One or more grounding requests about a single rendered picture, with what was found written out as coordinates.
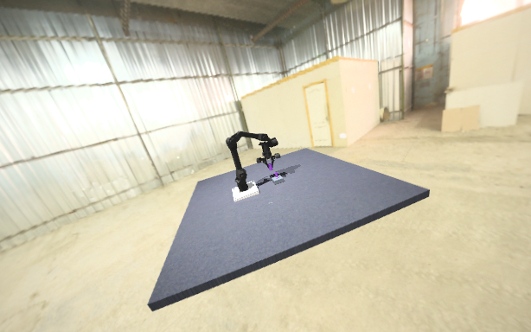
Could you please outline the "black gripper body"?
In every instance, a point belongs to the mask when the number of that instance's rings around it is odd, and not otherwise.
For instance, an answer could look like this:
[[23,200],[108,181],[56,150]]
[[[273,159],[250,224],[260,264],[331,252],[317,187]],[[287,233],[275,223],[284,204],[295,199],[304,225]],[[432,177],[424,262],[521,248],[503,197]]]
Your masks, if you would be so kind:
[[271,154],[271,151],[270,149],[269,150],[263,150],[263,153],[264,153],[264,158],[257,158],[257,163],[261,163],[262,161],[265,162],[267,159],[275,159],[276,158],[280,158],[280,154],[279,153],[276,153],[274,154],[274,156],[272,156]]

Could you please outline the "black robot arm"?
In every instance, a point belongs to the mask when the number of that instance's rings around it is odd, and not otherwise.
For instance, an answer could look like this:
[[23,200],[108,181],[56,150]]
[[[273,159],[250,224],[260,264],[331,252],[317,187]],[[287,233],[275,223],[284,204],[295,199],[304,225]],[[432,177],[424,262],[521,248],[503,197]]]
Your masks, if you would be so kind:
[[[274,147],[278,145],[278,140],[273,137],[269,138],[267,134],[265,133],[250,133],[250,132],[244,132],[244,131],[237,131],[235,134],[233,134],[231,137],[228,137],[226,139],[227,147],[230,149],[234,165],[236,168],[236,178],[235,181],[237,182],[237,186],[239,188],[240,192],[244,192],[248,190],[248,185],[246,183],[246,170],[242,169],[240,158],[237,152],[237,142],[242,137],[249,137],[249,138],[255,138],[259,141],[265,141],[263,143],[259,142],[259,145],[262,146],[262,150],[269,150],[270,147]],[[268,141],[268,142],[266,142]]]

